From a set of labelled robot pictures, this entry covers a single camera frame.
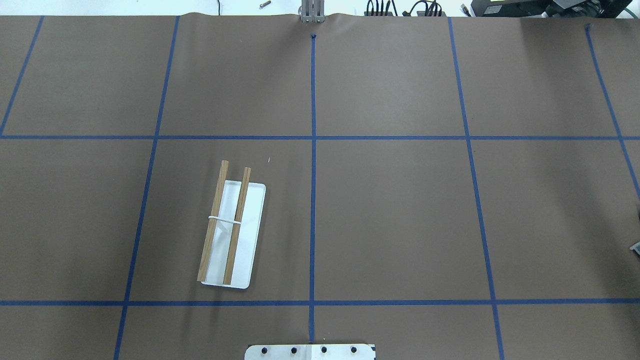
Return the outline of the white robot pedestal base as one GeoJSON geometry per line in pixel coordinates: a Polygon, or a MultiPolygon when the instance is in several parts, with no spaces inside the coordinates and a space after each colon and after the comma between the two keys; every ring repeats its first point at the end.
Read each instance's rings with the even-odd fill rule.
{"type": "Polygon", "coordinates": [[[374,344],[256,344],[247,347],[245,360],[375,360],[374,344]]]}

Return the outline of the white towel rack base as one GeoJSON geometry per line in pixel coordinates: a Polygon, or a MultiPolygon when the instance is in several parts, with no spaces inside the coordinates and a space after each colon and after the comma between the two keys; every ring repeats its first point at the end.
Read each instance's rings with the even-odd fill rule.
{"type": "Polygon", "coordinates": [[[217,217],[209,216],[210,220],[215,221],[215,228],[212,233],[212,250],[206,276],[201,281],[203,285],[242,290],[247,289],[250,285],[258,246],[266,186],[254,182],[250,182],[247,185],[242,220],[237,222],[235,221],[235,212],[241,186],[242,183],[240,181],[226,180],[218,215],[217,217]],[[239,232],[233,271],[230,283],[224,284],[229,246],[235,224],[239,225],[239,232]]]}

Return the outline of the aluminium frame post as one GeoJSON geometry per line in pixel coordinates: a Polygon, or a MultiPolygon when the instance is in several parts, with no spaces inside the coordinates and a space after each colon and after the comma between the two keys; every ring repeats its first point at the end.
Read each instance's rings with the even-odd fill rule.
{"type": "Polygon", "coordinates": [[[324,23],[326,21],[324,0],[302,0],[299,8],[302,23],[324,23]]]}

